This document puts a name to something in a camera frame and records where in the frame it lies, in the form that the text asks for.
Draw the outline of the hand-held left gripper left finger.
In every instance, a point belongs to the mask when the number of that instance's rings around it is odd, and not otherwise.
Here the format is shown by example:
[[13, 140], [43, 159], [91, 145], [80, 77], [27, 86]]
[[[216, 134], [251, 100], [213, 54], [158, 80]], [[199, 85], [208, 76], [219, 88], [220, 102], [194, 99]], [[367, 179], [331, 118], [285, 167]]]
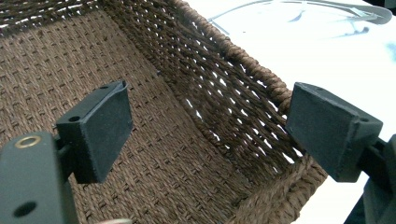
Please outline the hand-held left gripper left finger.
[[94, 90], [63, 114], [56, 128], [72, 151], [77, 182], [104, 182], [133, 128], [126, 82]]

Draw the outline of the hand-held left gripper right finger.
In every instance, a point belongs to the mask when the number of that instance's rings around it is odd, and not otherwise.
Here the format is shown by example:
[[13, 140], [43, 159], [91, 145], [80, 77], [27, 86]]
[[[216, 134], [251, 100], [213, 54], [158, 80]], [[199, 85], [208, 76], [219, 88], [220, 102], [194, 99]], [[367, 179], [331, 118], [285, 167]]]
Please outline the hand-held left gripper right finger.
[[377, 140], [383, 122], [335, 94], [294, 84], [286, 130], [337, 182], [355, 182], [363, 150]]

